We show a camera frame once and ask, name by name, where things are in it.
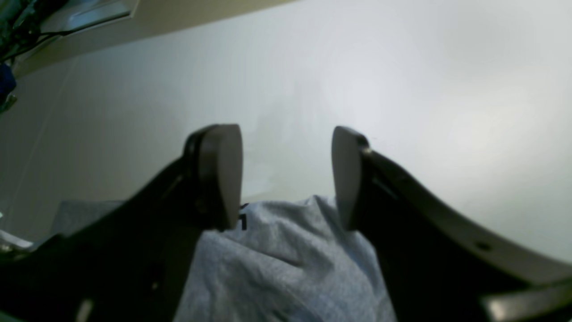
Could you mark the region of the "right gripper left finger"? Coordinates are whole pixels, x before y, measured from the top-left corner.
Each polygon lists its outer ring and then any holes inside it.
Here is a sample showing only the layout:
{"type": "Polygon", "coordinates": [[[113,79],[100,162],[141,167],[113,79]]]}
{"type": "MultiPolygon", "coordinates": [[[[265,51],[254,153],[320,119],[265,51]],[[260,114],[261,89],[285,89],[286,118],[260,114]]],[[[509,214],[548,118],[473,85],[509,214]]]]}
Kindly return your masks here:
{"type": "Polygon", "coordinates": [[[24,322],[171,322],[202,233],[239,220],[237,124],[190,135],[183,154],[100,220],[1,259],[1,312],[24,322]]]}

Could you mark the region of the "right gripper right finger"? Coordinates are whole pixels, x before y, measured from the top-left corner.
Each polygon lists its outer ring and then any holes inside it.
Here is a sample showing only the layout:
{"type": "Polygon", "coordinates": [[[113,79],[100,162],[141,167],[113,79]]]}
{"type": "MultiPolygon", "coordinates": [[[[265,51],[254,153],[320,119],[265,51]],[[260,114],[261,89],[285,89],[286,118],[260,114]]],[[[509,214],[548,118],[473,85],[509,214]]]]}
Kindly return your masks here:
{"type": "Polygon", "coordinates": [[[399,322],[569,322],[571,265],[462,216],[362,134],[332,137],[345,229],[374,247],[399,322]]]}

